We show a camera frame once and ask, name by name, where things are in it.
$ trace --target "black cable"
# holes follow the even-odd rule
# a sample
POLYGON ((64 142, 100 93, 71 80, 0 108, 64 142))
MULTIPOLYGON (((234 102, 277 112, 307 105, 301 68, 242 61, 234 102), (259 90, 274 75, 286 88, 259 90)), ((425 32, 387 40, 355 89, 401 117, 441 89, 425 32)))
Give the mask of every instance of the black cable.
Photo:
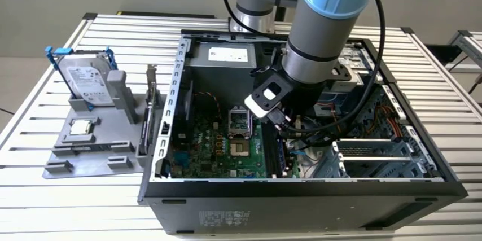
POLYGON ((462 58, 462 59, 459 60, 459 62, 457 62, 455 65, 451 66, 451 68, 449 69, 449 72, 457 67, 457 65, 459 65, 459 64, 462 63, 462 61, 465 61, 465 60, 467 59, 467 57, 469 57, 469 56, 465 56, 465 58, 462 58))
POLYGON ((8 111, 7 109, 3 109, 2 107, 0 107, 0 111, 6 112, 6 113, 8 113, 8 114, 15 115, 15 113, 14 113, 12 111, 8 111))
POLYGON ((342 124, 343 122, 349 121, 353 117, 357 116, 358 112, 361 111, 367 99, 369 99, 369 96, 370 96, 370 93, 371 93, 371 88, 375 84, 375 79, 377 79, 377 74, 378 74, 378 70, 379 70, 379 67, 381 67, 381 64, 382 64, 382 56, 383 56, 383 50, 385 50, 385 37, 386 37, 386 23, 385 23, 385 10, 383 10, 383 5, 382 5, 382 0, 375 0, 375 4, 377 4, 377 9, 378 9, 378 16, 379 16, 379 26, 381 26, 381 29, 379 29, 379 48, 378 48, 378 55, 377 55, 377 61, 375 61, 375 67, 373 69, 373 74, 371 74, 371 77, 370 77, 370 80, 369 80, 369 84, 367 84, 367 88, 363 92, 363 96, 361 98, 361 101, 358 102, 358 105, 357 107, 354 108, 354 110, 345 115, 343 118, 341 118, 338 121, 327 124, 327 125, 323 125, 318 128, 311 128, 311 129, 298 129, 298 128, 294 128, 291 126, 287 127, 287 129, 293 132, 297 132, 297 133, 315 133, 315 132, 319 132, 319 131, 323 131, 326 129, 329 129, 330 127, 334 127, 335 125, 338 124, 342 124))
POLYGON ((228 4, 228 1, 227 0, 223 0, 224 2, 224 6, 226 6, 226 9, 227 9, 227 12, 228 12, 228 15, 231 16, 232 20, 238 23, 238 25, 241 25, 245 29, 247 29, 250 32, 263 36, 263 37, 267 37, 270 39, 274 39, 277 40, 277 38, 274 36, 271 36, 270 34, 266 34, 263 32, 259 32, 257 29, 254 28, 250 28, 247 25, 245 25, 245 23, 236 18, 236 15, 234 14, 232 12, 232 9, 231 9, 231 6, 228 4))
POLYGON ((478 86, 478 83, 475 83, 475 84, 473 85, 473 87, 470 88, 469 94, 471 94, 471 93, 474 92, 477 86, 478 86))

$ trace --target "open computer chassis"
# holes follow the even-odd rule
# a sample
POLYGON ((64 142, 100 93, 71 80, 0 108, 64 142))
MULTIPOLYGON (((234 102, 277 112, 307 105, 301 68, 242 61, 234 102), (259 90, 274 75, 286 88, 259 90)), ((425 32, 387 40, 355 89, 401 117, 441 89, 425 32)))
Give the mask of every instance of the open computer chassis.
MULTIPOLYGON (((353 139, 335 141, 321 156, 311 153, 323 160, 313 167, 317 171, 311 167, 297 170, 297 159, 283 157, 293 154, 283 150, 286 143, 278 156, 279 140, 269 137, 273 125, 261 124, 250 115, 245 120, 250 120, 251 130, 236 125, 239 113, 246 113, 242 101, 253 91, 250 71, 270 62, 273 46, 259 45, 283 45, 286 40, 285 35, 271 40, 250 33, 183 31, 156 148, 139 193, 139 202, 150 204, 168 234, 394 230, 467 195, 385 64, 378 92, 403 124, 405 140, 357 139, 351 135, 353 139), (236 48, 247 50, 235 52, 236 48), (212 116, 207 123, 192 116, 200 99, 204 105, 198 105, 196 114, 212 116), (232 130, 231 125, 246 133, 232 130), (410 162, 398 163, 397 172, 386 167, 389 162, 369 167, 358 163, 366 159, 363 152, 371 156, 378 152, 377 159, 383 161, 410 162), (418 154, 415 160, 406 157, 407 152, 418 154), (282 166, 281 157, 286 158, 282 166)), ((366 70, 358 72, 370 73, 377 58, 371 41, 350 39, 347 44, 363 48, 366 61, 357 65, 366 70)), ((381 106, 374 99, 373 95, 358 118, 381 106)))

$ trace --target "cable connector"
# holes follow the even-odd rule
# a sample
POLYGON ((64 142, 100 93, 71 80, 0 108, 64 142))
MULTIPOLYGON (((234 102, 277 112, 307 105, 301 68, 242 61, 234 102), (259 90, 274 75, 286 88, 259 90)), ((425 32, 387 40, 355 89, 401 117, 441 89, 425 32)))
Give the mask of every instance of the cable connector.
POLYGON ((273 109, 270 113, 267 113, 266 118, 270 119, 274 127, 277 127, 279 131, 285 130, 290 126, 291 118, 285 115, 279 108, 273 109))

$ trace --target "robotic arm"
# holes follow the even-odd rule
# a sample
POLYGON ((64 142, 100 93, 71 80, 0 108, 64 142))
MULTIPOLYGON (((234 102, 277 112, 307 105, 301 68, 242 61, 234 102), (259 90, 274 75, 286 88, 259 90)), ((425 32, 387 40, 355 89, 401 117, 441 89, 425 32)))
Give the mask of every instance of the robotic arm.
POLYGON ((338 56, 367 2, 298 0, 286 49, 275 52, 271 76, 245 100, 279 130, 313 107, 330 82, 351 79, 338 56))

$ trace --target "colored wires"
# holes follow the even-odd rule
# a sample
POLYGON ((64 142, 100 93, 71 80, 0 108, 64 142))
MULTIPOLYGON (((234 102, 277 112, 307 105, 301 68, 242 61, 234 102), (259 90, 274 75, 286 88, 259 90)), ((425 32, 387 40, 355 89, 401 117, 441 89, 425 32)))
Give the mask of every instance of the colored wires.
POLYGON ((395 137, 397 138, 402 137, 403 133, 402 133, 401 127, 398 126, 398 124, 395 122, 395 119, 390 116, 395 112, 389 106, 377 106, 375 107, 374 122, 371 123, 371 126, 367 129, 367 134, 370 134, 374 131, 374 129, 377 128, 379 110, 382 110, 382 112, 383 112, 383 115, 386 117, 386 121, 391 126, 391 130, 393 130, 393 133, 394 133, 395 137))
MULTIPOLYGON (((334 121, 337 121, 335 111, 334 111, 334 103, 317 103, 318 106, 331 107, 331 116, 334 118, 334 121)), ((342 128, 339 127, 339 124, 337 125, 338 131, 342 132, 342 128)))
POLYGON ((218 102, 216 96, 214 96, 212 93, 208 93, 207 91, 206 91, 206 92, 202 92, 202 91, 196 92, 196 93, 195 93, 195 96, 198 96, 198 95, 208 95, 208 96, 211 96, 211 98, 212 98, 212 100, 215 101, 216 106, 218 106, 219 119, 222 119, 222 117, 220 117, 220 106, 219 106, 219 102, 218 102))

